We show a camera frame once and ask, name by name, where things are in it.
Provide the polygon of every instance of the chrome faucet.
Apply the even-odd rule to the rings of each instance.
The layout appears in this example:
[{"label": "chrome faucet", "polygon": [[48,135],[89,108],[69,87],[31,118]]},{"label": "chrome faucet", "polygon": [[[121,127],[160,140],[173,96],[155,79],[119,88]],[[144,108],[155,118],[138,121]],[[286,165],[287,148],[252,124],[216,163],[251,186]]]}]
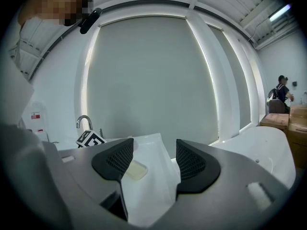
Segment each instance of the chrome faucet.
[{"label": "chrome faucet", "polygon": [[77,128],[80,128],[80,122],[81,122],[81,120],[84,119],[84,118],[88,121],[88,125],[89,125],[89,127],[90,127],[90,130],[93,130],[92,121],[91,121],[91,119],[89,118],[89,116],[87,116],[87,115],[82,115],[82,116],[78,117],[77,123],[76,123],[76,127],[77,127]]}]

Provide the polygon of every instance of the ceiling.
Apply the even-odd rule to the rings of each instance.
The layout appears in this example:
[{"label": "ceiling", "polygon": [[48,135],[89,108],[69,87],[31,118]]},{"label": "ceiling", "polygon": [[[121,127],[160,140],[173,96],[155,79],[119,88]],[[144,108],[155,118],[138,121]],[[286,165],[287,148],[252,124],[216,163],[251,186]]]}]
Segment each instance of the ceiling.
[{"label": "ceiling", "polygon": [[[94,7],[107,8],[133,0],[94,0]],[[272,23],[268,19],[284,6],[282,0],[174,0],[189,5],[190,9],[200,7],[223,17],[244,33],[256,49],[291,33],[297,22],[291,11]],[[26,22],[21,31],[21,71],[30,78],[50,46],[68,28],[34,18]]]}]

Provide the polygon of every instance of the ceiling light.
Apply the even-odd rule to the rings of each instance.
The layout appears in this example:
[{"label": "ceiling light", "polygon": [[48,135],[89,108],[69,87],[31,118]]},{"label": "ceiling light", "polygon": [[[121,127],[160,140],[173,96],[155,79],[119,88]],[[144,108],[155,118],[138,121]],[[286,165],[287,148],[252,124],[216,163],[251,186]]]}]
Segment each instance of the ceiling light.
[{"label": "ceiling light", "polygon": [[273,14],[270,17],[270,21],[276,20],[279,16],[281,16],[282,14],[286,13],[289,9],[291,8],[290,4],[287,4],[286,6],[284,6],[282,9],[280,9],[279,11],[277,11],[275,14]]}]

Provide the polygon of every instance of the roller blind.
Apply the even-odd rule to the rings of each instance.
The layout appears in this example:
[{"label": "roller blind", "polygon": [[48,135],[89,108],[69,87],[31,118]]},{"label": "roller blind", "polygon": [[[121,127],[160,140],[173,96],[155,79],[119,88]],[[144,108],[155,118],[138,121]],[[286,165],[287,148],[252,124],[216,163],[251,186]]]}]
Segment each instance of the roller blind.
[{"label": "roller blind", "polygon": [[218,139],[213,84],[184,19],[143,17],[103,26],[88,73],[87,106],[105,138],[161,133],[171,158],[176,139]]},{"label": "roller blind", "polygon": [[234,52],[233,48],[231,47],[229,41],[227,40],[223,32],[214,27],[211,26],[209,27],[213,31],[217,40],[220,42],[228,58],[232,72],[234,74],[234,78],[236,81],[236,88],[239,96],[240,129],[242,129],[251,122],[248,85],[246,83],[246,78],[243,69],[241,67],[241,64],[236,56],[236,53]]}]

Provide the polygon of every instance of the person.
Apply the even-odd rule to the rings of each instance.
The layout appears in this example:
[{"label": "person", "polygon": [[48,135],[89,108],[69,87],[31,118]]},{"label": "person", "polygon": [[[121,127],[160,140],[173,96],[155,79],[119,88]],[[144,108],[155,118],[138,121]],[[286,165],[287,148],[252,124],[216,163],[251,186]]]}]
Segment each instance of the person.
[{"label": "person", "polygon": [[20,72],[20,32],[37,17],[65,26],[90,13],[93,0],[27,0],[13,17],[0,43],[0,123],[19,125],[34,89]]},{"label": "person", "polygon": [[289,98],[291,101],[294,101],[294,97],[286,87],[287,81],[288,78],[285,78],[284,75],[280,75],[278,77],[278,85],[276,86],[276,89],[278,91],[278,99],[280,99],[285,105],[285,113],[290,113],[290,107],[285,104],[285,100],[286,98]]}]

